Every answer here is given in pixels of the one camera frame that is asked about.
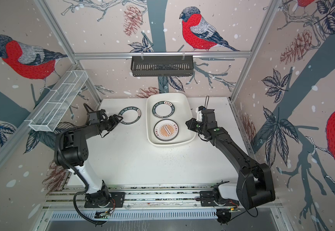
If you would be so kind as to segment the aluminium mounting rail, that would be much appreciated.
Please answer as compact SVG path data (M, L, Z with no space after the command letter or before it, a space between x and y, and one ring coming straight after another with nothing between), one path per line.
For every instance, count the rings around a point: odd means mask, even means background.
M51 192L44 208L71 208L73 196L80 188L65 187L62 191ZM123 209L154 208L198 208L201 207L202 192L212 193L208 185L177 187L112 187L109 189L114 200L122 203Z

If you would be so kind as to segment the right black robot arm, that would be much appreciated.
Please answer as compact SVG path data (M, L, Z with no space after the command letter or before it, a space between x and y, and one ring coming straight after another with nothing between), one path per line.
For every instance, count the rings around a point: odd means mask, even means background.
M185 122L191 131L204 136L203 141L211 143L230 161L238 173L236 188L227 182L214 186L214 200L219 205L233 199L247 210L275 200L275 189L272 173L267 164L260 164L247 155L231 138L228 132L219 127L213 109L204 106L197 108L197 119Z

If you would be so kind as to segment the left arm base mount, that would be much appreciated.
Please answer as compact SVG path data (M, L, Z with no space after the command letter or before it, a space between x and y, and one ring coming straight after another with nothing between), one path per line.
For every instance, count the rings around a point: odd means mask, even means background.
M102 193L86 194L85 208L122 208L125 199L124 192L111 192L109 196Z

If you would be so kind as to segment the white mesh wall basket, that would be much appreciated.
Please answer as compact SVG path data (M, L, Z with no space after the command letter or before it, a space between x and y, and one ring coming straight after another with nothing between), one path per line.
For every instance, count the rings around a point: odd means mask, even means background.
M50 98L30 121L29 127L34 131L53 132L88 77L83 70L68 71L60 79L60 85L50 91Z

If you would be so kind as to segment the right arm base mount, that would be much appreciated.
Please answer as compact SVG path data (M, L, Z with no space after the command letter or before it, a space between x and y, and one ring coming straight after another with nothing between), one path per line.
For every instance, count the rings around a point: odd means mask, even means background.
M195 200L200 202L202 207L240 206L238 200L222 198L216 189L213 189L212 191L200 191L199 196L196 197Z

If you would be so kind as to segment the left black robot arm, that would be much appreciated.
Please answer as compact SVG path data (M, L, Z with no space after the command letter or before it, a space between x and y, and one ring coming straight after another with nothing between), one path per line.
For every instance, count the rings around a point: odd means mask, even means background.
M87 139L101 135L103 131L111 132L121 121L122 116L108 116L106 111L87 113L86 124L78 128L65 130L55 139L54 162L74 173L85 186L85 199L93 206L105 207L112 197L103 180L98 178L87 162L89 150Z

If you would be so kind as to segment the white plastic bin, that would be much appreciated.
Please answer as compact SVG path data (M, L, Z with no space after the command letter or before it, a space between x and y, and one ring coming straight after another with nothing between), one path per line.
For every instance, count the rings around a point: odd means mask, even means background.
M152 107L160 101L169 101L175 106L175 113L165 119L175 121L179 126L178 136L168 142L158 140L154 135L154 126L161 118L157 118L152 114ZM146 131L148 141L157 147L178 146L191 142L195 138L195 133L188 130L185 124L186 121L192 118L191 108L187 97L182 93L163 93L150 96L146 101Z

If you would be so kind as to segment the green rim hao wei plate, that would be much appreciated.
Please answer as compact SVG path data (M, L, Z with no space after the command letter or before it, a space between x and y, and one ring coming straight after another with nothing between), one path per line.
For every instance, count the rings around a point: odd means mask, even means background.
M169 118L175 113L175 106L169 101L160 101L153 105L152 114L161 119Z

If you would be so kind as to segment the orange sunburst plate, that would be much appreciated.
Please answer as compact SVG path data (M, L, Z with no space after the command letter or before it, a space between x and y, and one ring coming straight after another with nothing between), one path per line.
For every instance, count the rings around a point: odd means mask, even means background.
M158 140L168 142L178 136L179 126L171 119L163 119L155 124L153 131Z

